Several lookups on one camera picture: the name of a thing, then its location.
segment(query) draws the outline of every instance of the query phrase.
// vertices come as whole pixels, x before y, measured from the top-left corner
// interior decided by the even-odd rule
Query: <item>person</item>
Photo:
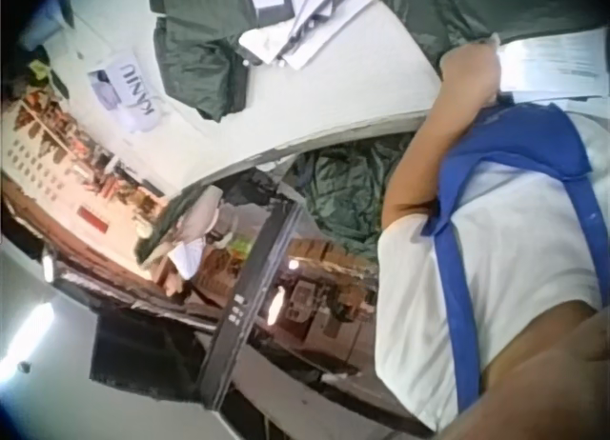
[[[610,438],[610,309],[486,392],[437,440]]]
[[[143,270],[153,272],[160,259],[166,255],[169,257],[172,267],[165,283],[168,296],[176,293],[182,294],[183,297],[188,295],[189,284],[185,282],[197,273],[207,245],[224,249],[234,238],[238,224],[237,213],[232,206],[222,204],[222,194],[220,188],[208,186],[178,223],[176,231],[140,265]],[[212,231],[217,227],[221,213],[232,214],[233,217],[224,235],[217,238],[212,235]]]
[[[552,105],[490,106],[488,43],[441,71],[377,246],[376,372],[434,431],[594,315],[610,284],[608,131]]]

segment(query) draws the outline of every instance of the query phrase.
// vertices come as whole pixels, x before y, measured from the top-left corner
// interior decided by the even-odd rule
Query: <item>white counter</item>
[[[169,194],[287,152],[412,130],[437,94],[437,76],[423,53],[377,2],[303,70],[252,70],[247,108],[217,124],[165,95],[149,0],[71,3],[76,30],[66,28],[45,44],[70,90],[70,112],[136,170],[152,170],[152,181]],[[135,53],[164,111],[161,124],[147,133],[119,127],[90,88],[87,72],[122,50]]]

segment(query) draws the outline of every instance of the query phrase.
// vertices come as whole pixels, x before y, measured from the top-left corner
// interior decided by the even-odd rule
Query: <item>blue apron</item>
[[[587,176],[591,172],[587,153],[568,116],[555,106],[484,110],[443,161],[438,178],[440,212],[428,220],[423,230],[435,241],[460,412],[478,399],[480,362],[477,325],[451,215],[458,208],[470,175],[484,161],[534,170],[560,180],[589,247],[604,306],[610,286],[608,230]]]

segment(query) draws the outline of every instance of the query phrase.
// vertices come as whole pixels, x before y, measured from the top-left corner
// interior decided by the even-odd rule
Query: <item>sign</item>
[[[129,132],[145,132],[159,124],[161,111],[132,53],[115,56],[104,69],[89,73],[89,79],[100,103]]]

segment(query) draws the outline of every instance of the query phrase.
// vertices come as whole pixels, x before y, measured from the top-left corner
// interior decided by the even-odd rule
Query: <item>fluorescent light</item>
[[[47,283],[55,281],[55,260],[48,253],[42,256],[42,273]]]
[[[10,341],[7,356],[0,361],[0,383],[14,376],[20,362],[30,359],[51,327],[54,316],[50,303],[39,305],[31,311]]]
[[[279,291],[274,297],[271,305],[269,306],[269,313],[267,314],[267,325],[272,326],[277,321],[277,316],[282,310],[282,306],[284,305],[284,288],[279,287]]]

